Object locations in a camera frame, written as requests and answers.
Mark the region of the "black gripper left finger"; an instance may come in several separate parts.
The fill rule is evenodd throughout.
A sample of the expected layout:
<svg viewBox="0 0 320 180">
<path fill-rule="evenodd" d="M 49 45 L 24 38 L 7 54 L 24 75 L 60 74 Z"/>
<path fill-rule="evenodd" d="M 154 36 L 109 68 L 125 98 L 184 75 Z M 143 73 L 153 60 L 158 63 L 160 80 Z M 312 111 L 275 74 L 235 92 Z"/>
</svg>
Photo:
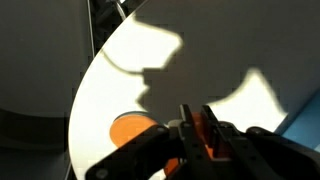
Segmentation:
<svg viewBox="0 0 320 180">
<path fill-rule="evenodd" d="M 170 159 L 178 167 L 164 180 L 214 180 L 212 159 L 196 133 L 189 107 L 168 127 L 153 125 L 91 166 L 85 180 L 151 180 Z"/>
</svg>

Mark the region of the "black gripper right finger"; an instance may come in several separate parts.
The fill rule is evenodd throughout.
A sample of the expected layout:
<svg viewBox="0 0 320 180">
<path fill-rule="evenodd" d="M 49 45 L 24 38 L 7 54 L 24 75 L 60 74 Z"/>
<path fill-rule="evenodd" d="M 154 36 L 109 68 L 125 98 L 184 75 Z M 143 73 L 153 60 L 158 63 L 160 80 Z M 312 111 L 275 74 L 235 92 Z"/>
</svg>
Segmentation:
<svg viewBox="0 0 320 180">
<path fill-rule="evenodd" d="M 320 154 L 299 143 L 253 126 L 240 132 L 201 108 L 205 142 L 215 159 L 230 158 L 254 180 L 320 180 Z"/>
</svg>

